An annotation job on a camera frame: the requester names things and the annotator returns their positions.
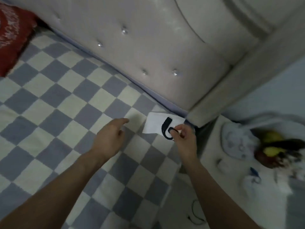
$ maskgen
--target white cloth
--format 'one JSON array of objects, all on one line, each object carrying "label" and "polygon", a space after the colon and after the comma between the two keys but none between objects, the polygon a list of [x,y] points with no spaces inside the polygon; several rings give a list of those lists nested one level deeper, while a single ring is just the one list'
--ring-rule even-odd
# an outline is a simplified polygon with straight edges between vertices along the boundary
[{"label": "white cloth", "polygon": [[[169,125],[169,127],[173,127],[173,128],[177,125],[183,124],[185,121],[184,118],[177,116],[177,115],[150,112],[150,113],[148,113],[146,123],[143,128],[143,133],[157,133],[157,134],[163,135],[161,127],[162,127],[162,124],[164,123],[164,121],[166,120],[166,118],[168,118],[168,117],[173,119],[173,121]],[[167,130],[166,130],[165,134],[166,134],[166,136],[171,137],[171,135],[169,134],[169,132]]]}]

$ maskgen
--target red pillow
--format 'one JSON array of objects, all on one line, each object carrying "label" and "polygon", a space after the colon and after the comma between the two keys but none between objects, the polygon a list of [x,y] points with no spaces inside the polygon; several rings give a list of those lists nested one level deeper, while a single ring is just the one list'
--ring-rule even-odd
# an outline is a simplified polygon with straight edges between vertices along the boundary
[{"label": "red pillow", "polygon": [[16,64],[36,26],[32,12],[0,3],[0,76],[4,77]]}]

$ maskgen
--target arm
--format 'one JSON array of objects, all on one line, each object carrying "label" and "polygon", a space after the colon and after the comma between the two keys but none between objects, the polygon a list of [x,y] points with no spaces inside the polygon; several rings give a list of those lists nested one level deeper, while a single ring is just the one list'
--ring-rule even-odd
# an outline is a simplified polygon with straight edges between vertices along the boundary
[{"label": "arm", "polygon": [[191,179],[211,229],[259,229],[259,226],[221,189],[197,158],[196,136],[188,125],[178,125],[174,138],[182,164]]},{"label": "arm", "polygon": [[94,173],[114,156],[124,141],[120,130],[128,119],[114,119],[97,134],[92,149],[34,194],[1,222],[0,228],[61,228],[78,196]]}]

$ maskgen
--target gray and white checkered rug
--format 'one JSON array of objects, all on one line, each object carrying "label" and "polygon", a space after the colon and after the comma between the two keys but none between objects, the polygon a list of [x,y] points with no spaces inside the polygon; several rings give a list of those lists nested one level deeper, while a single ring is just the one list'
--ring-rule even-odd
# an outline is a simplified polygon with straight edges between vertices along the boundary
[{"label": "gray and white checkered rug", "polygon": [[90,179],[63,228],[150,229],[179,167],[173,141],[142,134],[165,111],[142,89],[51,31],[38,33],[0,79],[0,219],[126,117],[121,151]]}]

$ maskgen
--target cable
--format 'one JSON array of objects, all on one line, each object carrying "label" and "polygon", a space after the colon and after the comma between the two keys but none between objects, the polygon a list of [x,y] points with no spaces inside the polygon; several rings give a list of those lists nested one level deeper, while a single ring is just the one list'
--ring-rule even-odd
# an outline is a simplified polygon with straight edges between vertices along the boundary
[{"label": "cable", "polygon": [[194,205],[195,205],[195,202],[199,202],[199,200],[198,200],[198,199],[193,200],[193,202],[192,202],[192,213],[193,213],[193,215],[194,215],[197,219],[199,219],[199,220],[201,221],[201,223],[195,223],[195,222],[191,219],[190,216],[188,216],[188,220],[190,220],[194,225],[200,226],[200,225],[203,225],[204,223],[206,223],[206,221],[205,221],[203,218],[200,218],[200,217],[198,217],[197,215],[195,215],[195,213],[194,213]]}]

